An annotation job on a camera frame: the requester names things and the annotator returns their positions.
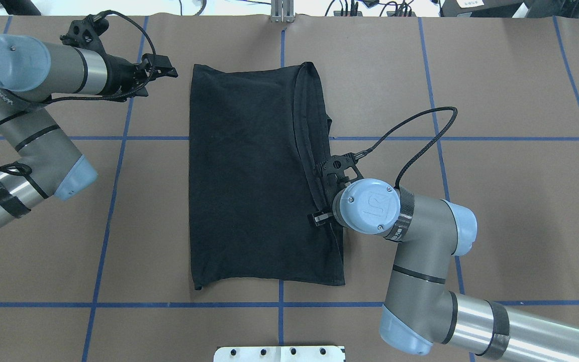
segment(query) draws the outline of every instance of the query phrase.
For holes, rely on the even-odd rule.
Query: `black cable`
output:
[[[19,117],[21,115],[25,115],[26,113],[27,112],[25,112],[25,111],[20,111],[20,112],[13,114],[13,115],[10,115],[10,116],[8,116],[0,121],[0,126],[8,121],[15,119],[16,117]],[[13,176],[27,176],[33,170],[30,168],[29,165],[26,165],[24,163],[14,162],[14,163],[7,163],[5,165],[1,165],[0,171],[7,173],[7,174],[12,174]]]
[[[399,4],[397,4],[397,2],[387,2],[386,4],[383,5],[383,9],[381,9],[381,12],[379,13],[379,18],[381,18],[383,12],[385,11],[385,8],[387,8],[389,5],[395,5],[395,12],[397,12],[397,7],[399,7]]]
[[[106,10],[104,12],[99,13],[98,15],[101,16],[102,18],[105,18],[106,16],[108,16],[110,14],[115,14],[115,15],[119,16],[120,18],[125,19],[126,21],[129,21],[129,23],[133,24],[136,28],[138,28],[138,30],[140,30],[140,32],[142,32],[142,34],[144,35],[145,39],[147,39],[147,42],[149,43],[149,46],[151,47],[151,53],[154,56],[156,55],[156,47],[153,45],[151,38],[149,37],[147,32],[142,27],[140,27],[140,25],[138,25],[138,23],[133,21],[133,19],[130,19],[126,15],[120,14],[119,12],[116,12],[114,10]],[[43,101],[41,103],[44,105],[52,105],[53,103],[57,103],[57,102],[61,102],[61,101],[112,101],[112,100],[119,99],[119,98],[130,97],[133,94],[140,91],[141,89],[143,89],[144,87],[146,87],[146,85],[155,78],[155,75],[156,75],[155,66],[152,65],[151,68],[149,69],[148,73],[149,73],[149,75],[147,76],[146,80],[142,84],[138,85],[136,88],[134,88],[130,91],[123,92],[120,94],[115,94],[112,96],[104,96],[104,97],[60,97],[60,98],[55,98],[55,99],[48,99],[48,100]],[[19,116],[24,115],[26,113],[27,112],[25,112],[25,111],[20,111],[20,112],[13,114],[13,115],[10,115],[10,116],[8,116],[0,121],[0,126],[2,126],[3,124],[5,124],[9,121],[12,121],[16,117],[19,117]],[[11,174],[13,176],[28,176],[33,172],[33,170],[32,170],[32,168],[30,168],[29,165],[26,165],[25,163],[14,162],[14,163],[7,163],[5,165],[0,165],[0,172]]]
[[[326,14],[325,14],[324,16],[328,16],[329,9],[332,7],[332,4],[334,4],[335,1],[336,1],[336,0],[332,0],[332,1],[330,2],[330,5],[328,5],[328,9],[326,10]]]
[[[428,113],[434,113],[434,112],[440,112],[440,111],[452,111],[452,116],[450,116],[450,120],[448,121],[448,123],[446,123],[446,126],[444,126],[444,128],[442,128],[441,131],[439,131],[439,133],[437,133],[437,135],[435,135],[435,137],[433,137],[432,140],[430,140],[430,142],[428,142],[428,144],[426,144],[426,146],[424,146],[421,149],[421,151],[419,151],[408,162],[406,162],[406,164],[404,165],[404,168],[402,168],[402,171],[399,172],[399,175],[397,176],[397,179],[395,180],[395,189],[398,190],[400,181],[402,180],[402,177],[404,176],[405,172],[411,167],[412,163],[416,162],[416,160],[418,160],[424,153],[426,153],[426,151],[428,151],[428,149],[430,149],[430,147],[432,147],[432,145],[434,145],[439,140],[439,138],[441,138],[444,135],[444,133],[446,133],[446,131],[448,131],[448,128],[450,128],[450,126],[452,126],[453,122],[455,122],[455,118],[457,118],[457,108],[455,108],[455,107],[437,107],[437,108],[432,108],[430,110],[425,110],[424,112],[419,112],[416,115],[409,117],[405,121],[394,126],[392,129],[390,129],[390,131],[386,132],[381,138],[379,138],[379,140],[374,144],[374,146],[370,147],[369,149],[366,149],[364,151],[361,151],[361,152],[354,154],[354,160],[358,161],[361,158],[368,156],[368,154],[370,152],[374,151],[374,149],[377,148],[377,146],[379,146],[381,144],[381,142],[383,142],[386,138],[388,138],[388,136],[391,133],[398,130],[401,126],[404,126],[405,124],[412,121],[413,119],[417,119],[418,117],[421,117],[423,115],[427,115]]]
[[[207,7],[207,0],[203,0],[203,4],[202,6],[200,6],[200,10],[198,10],[198,12],[194,14],[194,16],[199,16],[200,14],[202,14],[205,11],[206,7]]]

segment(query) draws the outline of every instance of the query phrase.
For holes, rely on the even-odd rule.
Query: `black cloth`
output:
[[[330,155],[319,74],[310,62],[223,73],[196,64],[190,98],[191,275],[345,284],[343,231],[315,164]]]

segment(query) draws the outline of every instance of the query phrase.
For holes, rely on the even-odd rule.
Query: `ur logo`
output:
[[[388,196],[378,193],[370,193],[370,197],[368,197],[368,208],[363,211],[370,215],[385,216],[389,204],[390,199]]]

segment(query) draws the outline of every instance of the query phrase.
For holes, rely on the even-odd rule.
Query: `black tape band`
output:
[[[84,55],[82,54],[82,51],[80,51],[78,48],[74,48],[77,51],[77,53],[80,55],[80,58],[82,58],[82,64],[84,65],[84,76],[82,79],[82,84],[80,84],[80,87],[73,93],[79,93],[80,91],[82,91],[82,89],[84,89],[84,86],[86,85],[86,81],[88,80],[88,64],[86,62],[86,58],[84,57]]]
[[[414,195],[403,187],[399,188],[399,192],[401,199],[399,218],[397,218],[393,228],[390,229],[388,236],[384,237],[384,239],[394,242],[399,242],[404,238],[414,214]]]
[[[41,131],[37,131],[35,132],[33,135],[31,135],[30,137],[26,138],[25,140],[19,142],[16,146],[15,146],[15,151],[19,152],[20,149],[24,148],[26,145],[28,145],[30,142],[33,142],[34,140],[36,140],[39,137],[42,137],[43,135],[46,135],[46,133],[50,132],[50,131],[55,131],[55,130],[59,130],[59,126],[57,126],[57,124],[53,124],[53,126],[49,126],[44,128]]]
[[[402,268],[399,265],[393,265],[393,270],[396,272],[400,272],[402,274],[405,274],[405,275],[410,275],[411,277],[425,280],[426,282],[432,282],[432,283],[437,283],[437,284],[446,284],[446,279],[431,277],[430,275],[426,275],[426,274],[418,273],[418,272],[413,271],[413,270]]]
[[[503,305],[488,300],[487,302],[493,312],[493,336],[487,349],[476,355],[495,360],[500,359],[508,348],[508,341],[511,339],[510,322],[508,321],[508,312]]]
[[[0,206],[15,218],[21,218],[30,212],[30,209],[26,208],[21,200],[10,195],[2,181],[0,181]]]
[[[455,293],[448,291],[450,297],[452,298],[452,318],[450,319],[450,328],[448,329],[448,334],[441,344],[447,344],[450,342],[452,335],[455,334],[455,327],[457,327],[457,296]]]

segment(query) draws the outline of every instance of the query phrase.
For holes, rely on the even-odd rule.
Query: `sticker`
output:
[[[457,0],[457,4],[459,4],[459,7],[462,9],[483,7],[484,0]]]

